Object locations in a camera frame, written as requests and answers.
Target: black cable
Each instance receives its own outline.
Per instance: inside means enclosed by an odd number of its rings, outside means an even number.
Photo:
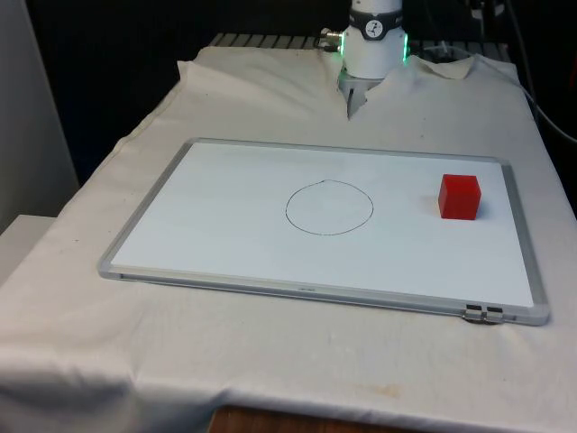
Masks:
[[[441,32],[439,32],[439,28],[436,26],[436,22],[433,19],[433,15],[431,14],[431,9],[429,8],[429,0],[423,0],[423,3],[425,4],[426,18],[429,20],[431,29],[435,33],[436,40],[442,41],[443,38],[441,37]]]
[[[523,39],[523,34],[521,33],[521,28],[519,27],[519,22],[517,20],[517,14],[513,8],[511,0],[505,0],[505,6],[508,9],[508,14],[511,17],[511,22],[513,23],[513,29],[517,34],[517,42],[519,44],[519,50],[521,51],[521,59],[523,60],[523,67],[525,68],[525,76],[527,79],[527,86],[529,87],[529,94],[533,99],[533,117],[538,125],[539,110],[537,109],[537,98],[535,93],[535,86],[533,86],[533,77],[531,76],[531,70],[529,69],[529,58],[527,56],[527,50],[525,48],[525,40]]]

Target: white cloth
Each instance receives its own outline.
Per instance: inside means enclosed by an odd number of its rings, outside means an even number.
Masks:
[[[0,430],[188,431],[230,403],[438,431],[574,431],[577,225],[522,92],[478,61],[462,80],[409,66],[347,122],[339,66],[236,48],[179,64],[180,83],[0,289]],[[550,323],[101,279],[98,259],[193,136],[509,160]]]

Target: table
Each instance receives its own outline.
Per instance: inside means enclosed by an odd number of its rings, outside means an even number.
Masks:
[[[207,433],[416,433],[415,430],[368,426],[248,408],[221,408]]]
[[[574,430],[577,225],[523,94],[479,62],[450,80],[412,60],[347,122],[339,68],[314,51],[250,48],[179,64],[180,83],[0,289],[2,428],[189,431],[243,405],[430,431]],[[550,323],[101,279],[98,259],[194,136],[509,160]]]

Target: drawn circle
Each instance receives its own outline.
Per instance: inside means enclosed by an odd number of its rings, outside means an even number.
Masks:
[[[288,199],[287,220],[298,230],[319,236],[352,232],[367,223],[374,206],[361,189],[339,180],[321,180]]]
[[[382,23],[378,20],[370,20],[364,30],[372,38],[378,38],[382,33]]]

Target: red block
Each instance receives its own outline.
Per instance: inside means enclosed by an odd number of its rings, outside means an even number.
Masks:
[[[477,217],[481,203],[481,188],[475,176],[445,174],[439,193],[439,209],[444,219],[470,219]]]

